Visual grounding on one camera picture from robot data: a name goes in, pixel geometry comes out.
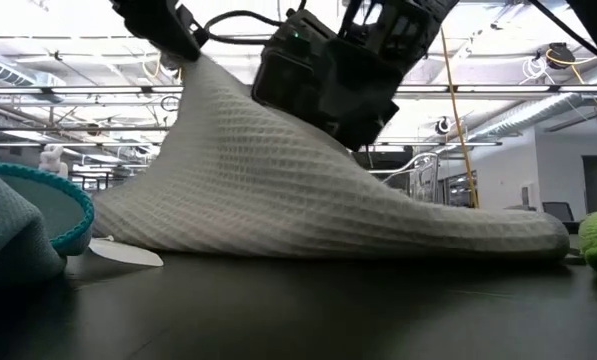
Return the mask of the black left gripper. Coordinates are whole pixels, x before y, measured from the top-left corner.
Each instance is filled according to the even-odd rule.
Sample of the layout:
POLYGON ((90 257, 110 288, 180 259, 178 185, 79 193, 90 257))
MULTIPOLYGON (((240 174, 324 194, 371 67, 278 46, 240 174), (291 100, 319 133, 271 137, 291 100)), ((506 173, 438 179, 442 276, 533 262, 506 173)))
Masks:
POLYGON ((193 23, 192 13, 179 0, 111 0, 127 28, 149 25, 144 37, 164 53, 196 61, 200 48, 184 28, 193 23))

